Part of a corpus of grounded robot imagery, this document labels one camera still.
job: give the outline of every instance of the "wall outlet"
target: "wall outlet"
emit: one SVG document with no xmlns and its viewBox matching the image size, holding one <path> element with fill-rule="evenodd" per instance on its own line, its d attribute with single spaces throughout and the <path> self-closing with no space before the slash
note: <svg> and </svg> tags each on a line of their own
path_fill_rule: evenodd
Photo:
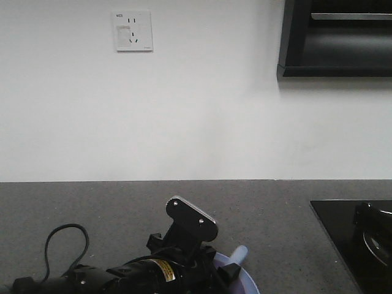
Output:
<svg viewBox="0 0 392 294">
<path fill-rule="evenodd" d="M 113 12 L 117 51 L 153 51 L 153 31 L 149 10 Z"/>
</svg>

